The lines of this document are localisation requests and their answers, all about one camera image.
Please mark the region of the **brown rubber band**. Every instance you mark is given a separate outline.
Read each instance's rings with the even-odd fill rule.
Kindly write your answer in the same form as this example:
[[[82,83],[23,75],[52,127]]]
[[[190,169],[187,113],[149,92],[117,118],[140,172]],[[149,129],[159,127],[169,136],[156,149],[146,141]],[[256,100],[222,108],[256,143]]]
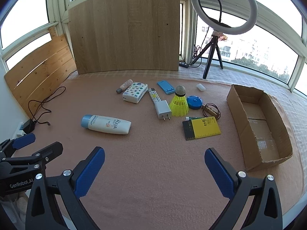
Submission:
[[[203,105],[209,105],[209,106],[211,106],[212,109],[214,109],[215,111],[217,111],[218,114],[219,114],[219,115],[218,115],[218,118],[217,118],[216,120],[220,119],[220,117],[221,117],[221,112],[219,111],[218,107],[217,107],[214,103],[206,103],[206,104],[203,104]]]

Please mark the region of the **cardboard box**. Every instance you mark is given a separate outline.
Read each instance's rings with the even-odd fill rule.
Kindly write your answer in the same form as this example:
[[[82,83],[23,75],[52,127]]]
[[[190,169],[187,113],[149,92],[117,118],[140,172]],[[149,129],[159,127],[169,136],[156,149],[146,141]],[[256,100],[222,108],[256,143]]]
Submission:
[[[272,97],[254,87],[231,85],[227,104],[247,171],[274,167],[292,157],[292,144]]]

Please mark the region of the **white sunscreen bottle blue cap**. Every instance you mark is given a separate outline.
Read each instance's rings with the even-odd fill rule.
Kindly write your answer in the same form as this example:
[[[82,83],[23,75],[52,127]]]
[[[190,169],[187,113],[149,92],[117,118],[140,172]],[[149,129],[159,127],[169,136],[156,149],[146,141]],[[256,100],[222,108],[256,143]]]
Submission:
[[[85,129],[115,135],[127,135],[131,124],[130,121],[123,119],[99,115],[87,114],[81,119],[81,126]]]

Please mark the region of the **small white plastic cap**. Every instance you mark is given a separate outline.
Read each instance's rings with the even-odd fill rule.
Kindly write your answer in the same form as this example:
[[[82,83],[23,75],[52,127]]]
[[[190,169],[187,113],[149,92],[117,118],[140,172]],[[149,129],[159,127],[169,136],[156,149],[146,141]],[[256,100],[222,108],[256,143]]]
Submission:
[[[204,92],[206,88],[202,84],[197,84],[196,87],[201,91]]]

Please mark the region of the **small pink tube grey cap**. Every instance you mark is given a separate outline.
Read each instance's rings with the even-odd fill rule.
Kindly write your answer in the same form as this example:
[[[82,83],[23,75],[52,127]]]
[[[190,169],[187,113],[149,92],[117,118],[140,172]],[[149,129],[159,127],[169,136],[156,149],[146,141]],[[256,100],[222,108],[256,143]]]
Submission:
[[[124,92],[124,90],[126,90],[129,86],[131,86],[133,84],[133,80],[129,79],[127,80],[125,83],[123,83],[117,90],[116,93],[120,94],[122,92]]]

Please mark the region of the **green lip balm stick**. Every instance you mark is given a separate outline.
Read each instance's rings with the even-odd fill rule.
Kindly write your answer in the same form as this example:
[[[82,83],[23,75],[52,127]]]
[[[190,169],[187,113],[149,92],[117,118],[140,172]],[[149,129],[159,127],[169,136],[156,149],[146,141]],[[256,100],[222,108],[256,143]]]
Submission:
[[[195,120],[195,119],[202,119],[204,117],[185,117],[185,121],[191,121],[191,120]]]

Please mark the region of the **black tripod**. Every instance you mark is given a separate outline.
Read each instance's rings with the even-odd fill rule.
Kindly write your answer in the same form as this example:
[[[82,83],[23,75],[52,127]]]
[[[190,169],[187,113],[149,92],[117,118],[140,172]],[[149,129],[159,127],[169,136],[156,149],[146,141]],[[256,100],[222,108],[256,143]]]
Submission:
[[[218,41],[219,41],[219,37],[216,36],[216,35],[212,35],[212,38],[210,40],[210,42],[208,44],[206,44],[206,46],[204,47],[204,49],[196,56],[196,58],[194,58],[192,60],[192,62],[189,64],[189,66],[191,67],[192,65],[194,65],[196,63],[196,61],[198,59],[200,59],[202,57],[202,55],[204,54],[204,52],[209,48],[209,55],[208,55],[208,58],[207,58],[207,63],[206,63],[206,66],[205,66],[205,70],[204,70],[204,73],[203,73],[203,79],[205,80],[208,76],[208,73],[209,73],[209,69],[210,69],[210,66],[211,66],[211,62],[213,60],[213,55],[214,53],[216,52],[217,55],[218,55],[218,60],[219,60],[219,63],[220,63],[220,67],[221,69],[224,69],[223,67],[223,62],[222,62],[222,57],[221,57],[221,52],[220,52],[220,49],[218,47]]]

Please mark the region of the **yellow black notepad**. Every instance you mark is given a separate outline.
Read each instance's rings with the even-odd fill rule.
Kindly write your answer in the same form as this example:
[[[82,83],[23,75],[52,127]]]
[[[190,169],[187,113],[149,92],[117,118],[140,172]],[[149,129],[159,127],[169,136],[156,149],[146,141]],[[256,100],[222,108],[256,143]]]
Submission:
[[[192,119],[183,121],[182,124],[187,141],[221,134],[215,117]]]

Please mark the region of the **pine slat headboard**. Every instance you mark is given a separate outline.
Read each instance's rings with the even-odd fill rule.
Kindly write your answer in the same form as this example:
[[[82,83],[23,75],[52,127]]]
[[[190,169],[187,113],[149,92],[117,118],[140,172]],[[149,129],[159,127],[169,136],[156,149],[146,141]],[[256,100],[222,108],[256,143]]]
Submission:
[[[64,34],[52,36],[51,41],[35,49],[10,71],[4,79],[28,117],[39,107],[39,101],[50,96],[77,70]]]

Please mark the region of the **blue phone stand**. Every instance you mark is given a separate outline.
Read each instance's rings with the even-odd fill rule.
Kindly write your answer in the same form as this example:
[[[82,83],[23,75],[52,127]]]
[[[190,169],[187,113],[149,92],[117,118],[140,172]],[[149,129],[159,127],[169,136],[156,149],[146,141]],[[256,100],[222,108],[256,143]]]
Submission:
[[[166,80],[159,81],[157,85],[164,91],[165,94],[173,94],[175,88]]]

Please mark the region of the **yellow plastic shuttlecock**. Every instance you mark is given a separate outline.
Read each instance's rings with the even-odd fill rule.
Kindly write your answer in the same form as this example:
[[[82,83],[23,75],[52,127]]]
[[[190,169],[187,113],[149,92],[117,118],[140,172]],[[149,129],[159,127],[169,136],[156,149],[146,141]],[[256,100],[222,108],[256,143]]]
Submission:
[[[189,107],[186,99],[186,89],[182,85],[178,85],[175,89],[175,95],[169,105],[172,116],[186,116]]]

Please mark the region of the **white dotted tissue pack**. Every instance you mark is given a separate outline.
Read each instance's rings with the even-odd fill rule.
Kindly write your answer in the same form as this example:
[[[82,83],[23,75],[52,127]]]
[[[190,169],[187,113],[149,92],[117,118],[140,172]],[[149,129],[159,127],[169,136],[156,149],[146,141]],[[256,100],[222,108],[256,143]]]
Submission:
[[[138,104],[144,94],[147,92],[147,90],[147,84],[134,82],[124,91],[124,93],[122,94],[122,98],[126,102]]]

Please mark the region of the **wooden clothespin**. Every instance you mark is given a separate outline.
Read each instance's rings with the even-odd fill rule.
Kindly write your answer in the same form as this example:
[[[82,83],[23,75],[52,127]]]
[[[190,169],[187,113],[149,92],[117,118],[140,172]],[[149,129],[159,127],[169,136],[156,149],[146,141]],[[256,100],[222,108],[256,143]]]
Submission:
[[[205,117],[213,116],[216,119],[218,118],[218,112],[212,109],[209,105],[202,105],[202,113]]]

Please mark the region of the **white usb charger plug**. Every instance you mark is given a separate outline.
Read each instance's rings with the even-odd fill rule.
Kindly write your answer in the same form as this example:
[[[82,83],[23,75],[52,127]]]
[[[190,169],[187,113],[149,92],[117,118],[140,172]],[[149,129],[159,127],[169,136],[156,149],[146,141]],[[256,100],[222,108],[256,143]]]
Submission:
[[[160,100],[156,102],[154,104],[154,108],[156,110],[158,119],[163,119],[164,121],[166,119],[170,120],[170,117],[172,116],[172,112],[166,100]]]

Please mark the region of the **patterned white lighter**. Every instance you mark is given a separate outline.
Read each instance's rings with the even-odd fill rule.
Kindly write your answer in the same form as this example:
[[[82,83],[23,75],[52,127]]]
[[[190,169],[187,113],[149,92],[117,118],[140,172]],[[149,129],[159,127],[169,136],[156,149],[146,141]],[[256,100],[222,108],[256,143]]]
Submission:
[[[157,92],[154,88],[149,88],[148,93],[149,93],[149,96],[150,96],[153,103],[157,103],[157,102],[161,101],[160,97],[158,96],[158,94],[157,94]]]

